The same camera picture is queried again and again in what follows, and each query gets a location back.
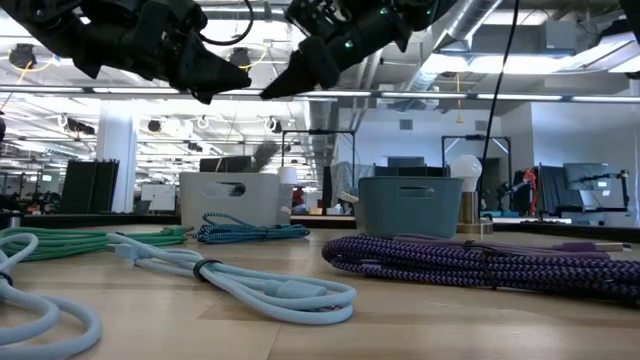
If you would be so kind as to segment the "black upright panels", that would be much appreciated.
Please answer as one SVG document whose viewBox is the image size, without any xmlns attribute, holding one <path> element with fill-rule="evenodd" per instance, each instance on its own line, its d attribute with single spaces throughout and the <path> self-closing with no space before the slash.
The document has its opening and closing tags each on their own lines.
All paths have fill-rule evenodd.
<svg viewBox="0 0 640 360">
<path fill-rule="evenodd" d="M 62 214 L 109 213 L 119 170 L 118 160 L 70 161 L 60 200 Z"/>
</svg>

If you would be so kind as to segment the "red object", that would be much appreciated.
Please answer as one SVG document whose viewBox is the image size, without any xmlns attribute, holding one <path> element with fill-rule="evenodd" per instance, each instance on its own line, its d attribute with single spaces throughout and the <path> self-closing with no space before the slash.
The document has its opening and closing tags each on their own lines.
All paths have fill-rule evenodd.
<svg viewBox="0 0 640 360">
<path fill-rule="evenodd" d="M 533 168 L 526 168 L 523 173 L 523 182 L 530 186 L 530 204 L 537 201 L 537 177 Z"/>
</svg>

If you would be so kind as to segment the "black monitor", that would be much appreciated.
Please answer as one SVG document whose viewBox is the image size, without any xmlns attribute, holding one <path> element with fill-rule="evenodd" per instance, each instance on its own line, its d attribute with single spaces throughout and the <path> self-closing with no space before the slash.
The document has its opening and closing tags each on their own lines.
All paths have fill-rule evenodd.
<svg viewBox="0 0 640 360">
<path fill-rule="evenodd" d="M 228 156 L 219 158 L 202 158 L 199 163 L 200 172 L 244 173 L 252 166 L 250 156 Z"/>
</svg>

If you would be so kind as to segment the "white light bulb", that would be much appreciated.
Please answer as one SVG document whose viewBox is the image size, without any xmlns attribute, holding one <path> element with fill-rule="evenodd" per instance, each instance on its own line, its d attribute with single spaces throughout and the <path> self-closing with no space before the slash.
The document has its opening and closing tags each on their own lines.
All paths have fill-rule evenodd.
<svg viewBox="0 0 640 360">
<path fill-rule="evenodd" d="M 458 156 L 450 165 L 451 177 L 463 180 L 462 191 L 465 193 L 473 193 L 477 190 L 482 172 L 483 167 L 480 160 L 469 154 Z"/>
</svg>

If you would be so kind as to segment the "teal plastic bin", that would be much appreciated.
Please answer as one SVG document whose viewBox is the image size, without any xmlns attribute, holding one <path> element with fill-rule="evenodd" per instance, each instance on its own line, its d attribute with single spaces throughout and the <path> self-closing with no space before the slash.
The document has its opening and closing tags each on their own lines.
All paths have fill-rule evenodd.
<svg viewBox="0 0 640 360">
<path fill-rule="evenodd" d="M 451 238 L 457 232 L 463 181 L 449 177 L 361 178 L 356 226 L 368 236 Z"/>
</svg>

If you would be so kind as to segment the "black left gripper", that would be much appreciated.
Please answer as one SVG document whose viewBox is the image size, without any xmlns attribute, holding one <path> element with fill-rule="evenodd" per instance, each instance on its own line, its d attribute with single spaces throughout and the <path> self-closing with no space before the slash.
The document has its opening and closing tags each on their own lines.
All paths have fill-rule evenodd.
<svg viewBox="0 0 640 360">
<path fill-rule="evenodd" d="M 79 0 L 81 24 L 74 65 L 91 78 L 102 67 L 159 79 L 210 105 L 215 95 L 251 85 L 248 73 L 209 52 L 198 33 L 183 33 L 146 12 L 149 0 Z"/>
</svg>

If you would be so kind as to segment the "grey monitor on arm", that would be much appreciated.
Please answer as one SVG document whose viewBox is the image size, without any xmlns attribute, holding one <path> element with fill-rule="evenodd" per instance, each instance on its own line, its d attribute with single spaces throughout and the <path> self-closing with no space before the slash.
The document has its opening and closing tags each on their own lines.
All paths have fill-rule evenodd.
<svg viewBox="0 0 640 360">
<path fill-rule="evenodd" d="M 564 163 L 568 190 L 604 191 L 611 189 L 611 172 L 607 163 Z"/>
</svg>

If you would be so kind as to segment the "silver ribbed air duct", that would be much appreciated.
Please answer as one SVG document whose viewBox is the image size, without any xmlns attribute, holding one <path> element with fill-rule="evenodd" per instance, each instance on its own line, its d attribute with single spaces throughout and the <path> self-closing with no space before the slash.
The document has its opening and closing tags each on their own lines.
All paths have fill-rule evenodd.
<svg viewBox="0 0 640 360">
<path fill-rule="evenodd" d="M 461 45 L 464 51 L 468 51 L 471 37 L 502 2 L 503 0 L 456 0 L 453 7 L 426 30 L 419 48 L 417 70 L 402 90 L 428 90 L 442 73 L 442 70 L 427 67 L 432 55 L 452 44 Z"/>
<path fill-rule="evenodd" d="M 337 101 L 308 103 L 307 135 L 311 154 L 309 155 L 315 171 L 320 174 L 325 166 L 333 161 L 336 134 L 339 130 L 339 103 Z"/>
</svg>

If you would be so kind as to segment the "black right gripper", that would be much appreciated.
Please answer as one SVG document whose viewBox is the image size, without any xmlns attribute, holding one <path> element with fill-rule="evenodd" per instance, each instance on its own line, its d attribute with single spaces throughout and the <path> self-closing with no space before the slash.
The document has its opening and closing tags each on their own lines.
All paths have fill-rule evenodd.
<svg viewBox="0 0 640 360">
<path fill-rule="evenodd" d="M 319 0 L 325 17 L 319 37 L 308 37 L 289 65 L 261 93 L 263 100 L 334 86 L 341 71 L 389 44 L 401 53 L 414 33 L 413 0 Z"/>
</svg>

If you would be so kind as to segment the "white board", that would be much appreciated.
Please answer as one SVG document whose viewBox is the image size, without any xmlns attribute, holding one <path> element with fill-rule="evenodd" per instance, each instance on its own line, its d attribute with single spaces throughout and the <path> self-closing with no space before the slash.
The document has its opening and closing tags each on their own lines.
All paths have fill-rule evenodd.
<svg viewBox="0 0 640 360">
<path fill-rule="evenodd" d="M 149 203 L 150 211 L 174 211 L 176 209 L 176 186 L 143 184 L 141 200 Z"/>
</svg>

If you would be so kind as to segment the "grey plastic bin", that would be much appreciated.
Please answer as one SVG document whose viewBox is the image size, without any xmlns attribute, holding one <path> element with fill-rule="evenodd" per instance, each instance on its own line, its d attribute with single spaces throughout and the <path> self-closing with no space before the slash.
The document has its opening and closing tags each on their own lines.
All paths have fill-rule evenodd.
<svg viewBox="0 0 640 360">
<path fill-rule="evenodd" d="M 293 189 L 269 173 L 183 172 L 181 224 L 199 229 L 206 213 L 227 214 L 254 226 L 289 224 Z"/>
</svg>

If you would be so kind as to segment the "black ceiling device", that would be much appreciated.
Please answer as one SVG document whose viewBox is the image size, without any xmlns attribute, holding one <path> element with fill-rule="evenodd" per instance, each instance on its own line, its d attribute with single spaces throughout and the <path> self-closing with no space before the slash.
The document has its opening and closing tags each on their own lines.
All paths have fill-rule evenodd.
<svg viewBox="0 0 640 360">
<path fill-rule="evenodd" d="M 228 61 L 239 69 L 249 72 L 252 67 L 252 61 L 249 56 L 249 50 L 246 47 L 236 47 L 232 50 Z"/>
<path fill-rule="evenodd" d="M 15 48 L 9 52 L 8 60 L 11 65 L 19 69 L 32 69 L 37 64 L 33 50 L 33 44 L 18 43 Z"/>
</svg>

